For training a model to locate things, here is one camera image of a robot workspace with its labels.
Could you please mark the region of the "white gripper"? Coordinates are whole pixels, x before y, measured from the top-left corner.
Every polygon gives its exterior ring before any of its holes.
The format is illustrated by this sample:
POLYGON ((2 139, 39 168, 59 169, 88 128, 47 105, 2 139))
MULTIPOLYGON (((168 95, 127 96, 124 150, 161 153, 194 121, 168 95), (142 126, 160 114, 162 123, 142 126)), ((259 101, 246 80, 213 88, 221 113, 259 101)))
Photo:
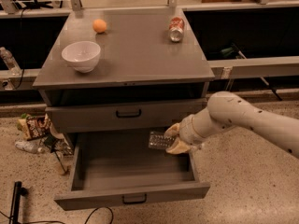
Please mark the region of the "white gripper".
POLYGON ((165 137, 178 136, 174 143, 165 150, 167 153, 173 155, 186 153, 191 146, 200 147, 204 143, 205 139, 195 131, 192 120, 193 115, 189 115, 180 124, 175 123, 165 131, 165 137))

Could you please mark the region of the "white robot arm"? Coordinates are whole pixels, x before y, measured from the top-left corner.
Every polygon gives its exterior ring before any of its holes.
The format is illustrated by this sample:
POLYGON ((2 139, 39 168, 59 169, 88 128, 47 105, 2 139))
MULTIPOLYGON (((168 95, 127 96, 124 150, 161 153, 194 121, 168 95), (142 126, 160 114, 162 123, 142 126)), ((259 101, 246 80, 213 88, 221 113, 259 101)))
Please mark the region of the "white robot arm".
POLYGON ((177 155, 201 145, 209 136, 234 127, 248 129, 295 158, 299 158, 299 120, 264 111, 228 91, 210 96, 206 107, 169 127, 165 137, 175 137, 166 149, 177 155))

